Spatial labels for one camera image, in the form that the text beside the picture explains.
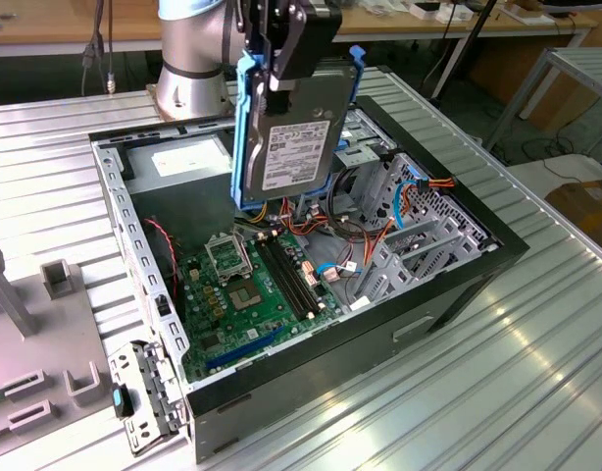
aluminum table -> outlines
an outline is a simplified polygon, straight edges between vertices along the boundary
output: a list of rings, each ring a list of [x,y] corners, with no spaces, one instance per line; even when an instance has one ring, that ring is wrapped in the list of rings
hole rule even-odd
[[[199,465],[211,470],[602,468],[602,250],[391,73],[361,92],[529,244],[451,325]],[[86,135],[159,121],[146,92],[0,107],[6,275],[82,266],[107,353],[146,330]],[[2,469],[193,469],[174,439],[140,458],[106,409]]]
[[[536,84],[541,80],[547,69],[551,70],[540,83],[520,114],[522,119],[525,120],[529,117],[560,72],[564,72],[576,79],[602,97],[602,47],[545,49],[497,120],[490,137],[484,143],[486,149],[490,150],[493,148],[493,145],[495,145],[504,130],[510,125],[519,108],[524,104],[527,96],[536,87]],[[587,149],[586,153],[589,153],[601,139],[602,132],[600,132],[600,138],[597,142]]]

expansion slot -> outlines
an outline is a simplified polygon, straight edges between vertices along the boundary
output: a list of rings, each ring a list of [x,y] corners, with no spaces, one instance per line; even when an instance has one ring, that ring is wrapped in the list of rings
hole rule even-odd
[[[259,339],[250,341],[249,343],[243,346],[239,346],[235,350],[228,351],[227,353],[223,353],[222,355],[217,356],[216,358],[208,360],[205,362],[205,366],[208,370],[218,368],[219,366],[226,365],[230,361],[237,360],[238,358],[242,358],[243,356],[246,356],[249,353],[253,353],[256,350],[259,350],[260,348],[264,348],[265,346],[268,346],[271,343],[273,343],[275,341],[276,335],[279,334],[279,332],[281,332],[282,330],[283,327],[275,329],[274,331],[270,332],[269,334],[263,337],[260,337]]]
[[[275,279],[277,286],[290,304],[296,319],[303,321],[311,313],[318,314],[320,307],[316,299],[292,267],[279,242],[269,240],[259,243],[257,244],[257,250]]]

hard drive label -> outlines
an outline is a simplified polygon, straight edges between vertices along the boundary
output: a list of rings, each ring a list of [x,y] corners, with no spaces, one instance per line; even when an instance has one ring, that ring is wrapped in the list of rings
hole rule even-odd
[[[328,130],[329,121],[272,127],[262,190],[315,179]]]

motherboard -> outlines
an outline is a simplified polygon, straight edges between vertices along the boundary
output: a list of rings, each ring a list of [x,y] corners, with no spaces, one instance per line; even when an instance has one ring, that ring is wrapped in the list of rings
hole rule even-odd
[[[330,324],[342,311],[294,235],[213,238],[178,261],[189,382]]]

cardboard box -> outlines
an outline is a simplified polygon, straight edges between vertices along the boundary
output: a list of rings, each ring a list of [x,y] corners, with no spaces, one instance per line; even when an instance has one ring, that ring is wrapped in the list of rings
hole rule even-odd
[[[563,184],[545,201],[602,247],[602,180]]]

